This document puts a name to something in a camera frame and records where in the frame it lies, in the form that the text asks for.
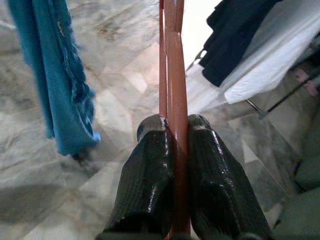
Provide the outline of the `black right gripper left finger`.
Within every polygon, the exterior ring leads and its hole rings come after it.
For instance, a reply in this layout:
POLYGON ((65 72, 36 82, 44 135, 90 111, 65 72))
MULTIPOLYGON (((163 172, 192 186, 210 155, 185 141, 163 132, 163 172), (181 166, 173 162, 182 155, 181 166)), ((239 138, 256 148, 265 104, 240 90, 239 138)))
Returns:
POLYGON ((96 240, 164 240, 171 229, 174 157, 167 119, 160 114, 145 118, 136 137, 112 212, 96 240))

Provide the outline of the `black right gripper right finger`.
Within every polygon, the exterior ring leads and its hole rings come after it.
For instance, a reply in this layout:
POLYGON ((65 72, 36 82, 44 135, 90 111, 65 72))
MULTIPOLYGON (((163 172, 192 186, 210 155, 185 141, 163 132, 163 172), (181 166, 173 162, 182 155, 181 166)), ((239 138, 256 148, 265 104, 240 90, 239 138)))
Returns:
POLYGON ((242 167, 199 114, 188 117, 190 218, 200 240, 273 240, 242 167))

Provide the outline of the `reddish plastic clothes hanger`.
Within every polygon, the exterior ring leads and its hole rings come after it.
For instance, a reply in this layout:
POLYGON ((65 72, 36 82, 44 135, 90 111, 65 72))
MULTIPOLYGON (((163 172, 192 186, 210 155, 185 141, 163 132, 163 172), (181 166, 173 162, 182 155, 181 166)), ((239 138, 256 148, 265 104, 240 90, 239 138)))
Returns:
POLYGON ((184 0, 159 0, 159 113, 173 137, 173 221, 168 239, 191 233, 188 195, 188 107, 182 44, 184 0))

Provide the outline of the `bright blue garment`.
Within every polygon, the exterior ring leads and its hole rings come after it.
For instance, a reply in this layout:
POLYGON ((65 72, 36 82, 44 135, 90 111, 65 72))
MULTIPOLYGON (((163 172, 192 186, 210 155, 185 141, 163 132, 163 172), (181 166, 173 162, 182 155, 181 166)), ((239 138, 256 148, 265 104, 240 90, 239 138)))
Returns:
POLYGON ((49 138, 62 155, 94 147, 95 92, 88 86, 66 0, 7 0, 31 67, 49 138))

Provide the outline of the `dark green sofa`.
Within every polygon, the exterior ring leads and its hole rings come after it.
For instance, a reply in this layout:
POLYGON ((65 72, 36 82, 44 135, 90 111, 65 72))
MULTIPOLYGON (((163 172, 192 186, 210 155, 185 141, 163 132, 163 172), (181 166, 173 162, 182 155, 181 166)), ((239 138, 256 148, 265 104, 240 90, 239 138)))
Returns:
POLYGON ((277 240, 320 240, 320 104, 302 143, 302 160, 294 172, 302 190, 285 205, 273 229, 277 240))

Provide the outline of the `black metal drying rack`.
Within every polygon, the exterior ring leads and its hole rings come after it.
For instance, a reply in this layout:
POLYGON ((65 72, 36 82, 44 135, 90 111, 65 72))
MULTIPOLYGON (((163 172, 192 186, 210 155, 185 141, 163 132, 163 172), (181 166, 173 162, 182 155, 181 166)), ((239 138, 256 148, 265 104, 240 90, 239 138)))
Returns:
MULTIPOLYGON (((297 86, 292 88, 286 95, 279 99, 270 108, 263 110, 257 106, 251 99, 246 98, 243 101, 251 106, 262 119, 280 106, 283 102, 293 96, 299 89, 304 87, 304 84, 315 77, 320 76, 320 47, 317 50, 307 49, 302 54, 300 59, 293 65, 290 72, 294 74, 294 70, 300 68, 309 74, 309 78, 304 82, 299 82, 297 86)), ((196 114, 216 108, 222 105, 229 105, 230 103, 225 99, 218 88, 213 86, 202 75, 202 67, 193 62, 186 70, 187 81, 187 103, 188 113, 196 114)))

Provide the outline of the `white shirt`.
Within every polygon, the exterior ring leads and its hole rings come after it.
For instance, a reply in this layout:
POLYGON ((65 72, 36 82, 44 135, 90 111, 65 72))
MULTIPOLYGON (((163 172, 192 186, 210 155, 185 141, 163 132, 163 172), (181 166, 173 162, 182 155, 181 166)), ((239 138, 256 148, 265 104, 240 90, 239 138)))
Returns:
POLYGON ((320 0, 282 0, 269 11, 240 63, 219 87, 198 64, 187 74, 188 113, 235 104, 276 88, 320 32, 320 0))

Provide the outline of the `pale pink floor rag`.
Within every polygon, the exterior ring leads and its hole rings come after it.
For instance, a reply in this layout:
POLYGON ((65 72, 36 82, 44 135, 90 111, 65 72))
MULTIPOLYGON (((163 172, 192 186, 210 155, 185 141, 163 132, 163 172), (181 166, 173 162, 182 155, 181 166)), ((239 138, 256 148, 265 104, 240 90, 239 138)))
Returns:
MULTIPOLYGON (((301 83, 305 82, 310 77, 310 75, 301 68, 296 68, 293 71, 293 74, 295 78, 301 83)), ((308 80, 303 86, 307 89, 308 93, 312 97, 316 97, 319 94, 320 89, 320 76, 308 80)))

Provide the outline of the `black shirt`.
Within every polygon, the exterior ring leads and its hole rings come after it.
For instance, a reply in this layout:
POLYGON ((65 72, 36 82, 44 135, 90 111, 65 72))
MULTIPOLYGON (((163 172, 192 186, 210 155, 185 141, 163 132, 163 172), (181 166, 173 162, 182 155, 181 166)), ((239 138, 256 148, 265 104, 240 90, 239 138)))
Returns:
POLYGON ((222 0, 207 18, 213 33, 203 45, 206 54, 199 64, 203 76, 214 86, 240 63, 261 23, 282 0, 222 0))

